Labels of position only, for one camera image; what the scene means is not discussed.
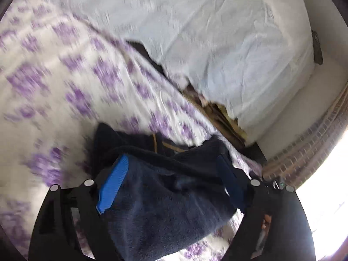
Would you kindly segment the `person's right hand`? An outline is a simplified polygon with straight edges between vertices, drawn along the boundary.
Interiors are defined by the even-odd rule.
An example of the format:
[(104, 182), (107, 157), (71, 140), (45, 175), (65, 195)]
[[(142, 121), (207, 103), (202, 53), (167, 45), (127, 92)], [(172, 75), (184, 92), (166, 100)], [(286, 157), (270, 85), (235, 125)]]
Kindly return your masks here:
[(264, 219), (263, 219), (263, 224), (261, 226), (261, 229), (267, 229), (270, 227), (270, 224), (271, 224), (271, 220), (272, 220), (272, 217), (268, 214), (265, 214), (264, 215)]

